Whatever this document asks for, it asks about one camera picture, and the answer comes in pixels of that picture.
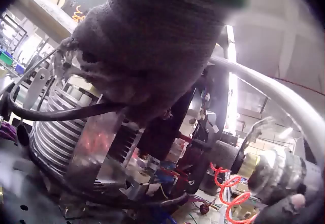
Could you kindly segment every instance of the blue wire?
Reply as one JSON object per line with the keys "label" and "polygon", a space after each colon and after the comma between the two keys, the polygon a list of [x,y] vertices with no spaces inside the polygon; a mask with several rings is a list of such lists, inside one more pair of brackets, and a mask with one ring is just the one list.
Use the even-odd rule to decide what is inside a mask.
{"label": "blue wire", "polygon": [[177,224],[177,222],[171,216],[168,217],[168,220],[170,220],[172,224]]}

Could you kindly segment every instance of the red coiled tube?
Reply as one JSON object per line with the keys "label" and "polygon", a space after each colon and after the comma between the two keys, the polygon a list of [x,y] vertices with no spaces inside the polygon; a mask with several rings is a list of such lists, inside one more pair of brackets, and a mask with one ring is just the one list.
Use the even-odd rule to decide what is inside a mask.
{"label": "red coiled tube", "polygon": [[256,215],[254,215],[253,217],[251,217],[249,219],[242,220],[242,221],[233,220],[229,216],[229,211],[231,210],[231,207],[234,206],[234,205],[237,205],[237,204],[241,204],[245,200],[247,200],[251,196],[251,193],[250,192],[242,193],[241,195],[239,195],[238,197],[236,197],[231,202],[227,202],[227,201],[225,201],[223,199],[224,189],[225,188],[230,188],[230,187],[236,185],[237,183],[239,183],[240,180],[241,180],[241,177],[240,176],[235,176],[235,177],[227,180],[226,182],[224,182],[224,184],[220,184],[218,182],[218,179],[217,179],[218,174],[221,173],[221,172],[228,172],[228,170],[224,170],[222,167],[220,167],[220,168],[217,169],[217,168],[215,168],[213,166],[212,163],[210,163],[210,167],[212,168],[212,170],[214,170],[216,172],[216,174],[215,174],[215,183],[216,183],[216,185],[221,188],[220,189],[220,192],[219,192],[220,201],[228,206],[227,209],[226,209],[226,211],[225,211],[225,217],[226,217],[227,221],[231,222],[232,224],[249,224],[249,223],[251,223],[256,218]]}

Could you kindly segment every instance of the green storage bin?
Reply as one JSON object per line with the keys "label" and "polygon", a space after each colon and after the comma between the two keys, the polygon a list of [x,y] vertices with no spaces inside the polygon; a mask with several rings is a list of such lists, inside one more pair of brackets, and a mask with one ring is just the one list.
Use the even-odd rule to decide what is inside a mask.
{"label": "green storage bin", "polygon": [[10,58],[8,55],[6,55],[4,52],[1,52],[0,54],[0,60],[2,60],[4,63],[6,63],[8,66],[11,66],[13,64],[12,58]]}

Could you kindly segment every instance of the work glove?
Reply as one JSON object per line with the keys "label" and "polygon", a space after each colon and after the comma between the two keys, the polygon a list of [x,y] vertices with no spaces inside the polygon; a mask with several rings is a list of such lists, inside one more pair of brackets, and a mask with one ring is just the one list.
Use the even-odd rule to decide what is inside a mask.
{"label": "work glove", "polygon": [[297,194],[265,207],[257,215],[253,224],[324,223],[324,194],[321,191],[312,203],[306,204],[305,197]]}
{"label": "work glove", "polygon": [[[144,126],[200,77],[224,17],[216,8],[183,0],[108,0],[61,43],[56,74],[85,78],[107,100],[125,104],[126,117]],[[71,51],[79,67],[65,71],[60,63]]]}

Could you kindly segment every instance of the ceiling light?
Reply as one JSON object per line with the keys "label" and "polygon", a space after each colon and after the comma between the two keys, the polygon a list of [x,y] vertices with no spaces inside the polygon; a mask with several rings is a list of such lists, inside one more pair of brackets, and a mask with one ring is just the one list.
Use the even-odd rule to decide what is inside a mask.
{"label": "ceiling light", "polygon": [[287,128],[286,130],[284,130],[279,134],[279,138],[281,139],[286,138],[292,131],[293,131],[292,127]]}
{"label": "ceiling light", "polygon": [[[234,31],[232,26],[227,25],[228,38],[230,40],[227,53],[230,62],[237,63],[236,57],[236,47],[234,43]],[[236,134],[236,121],[237,121],[237,103],[238,103],[238,78],[235,74],[229,74],[229,90],[230,95],[228,96],[228,109],[227,109],[227,119],[226,123],[228,125],[229,131],[235,135]]]}

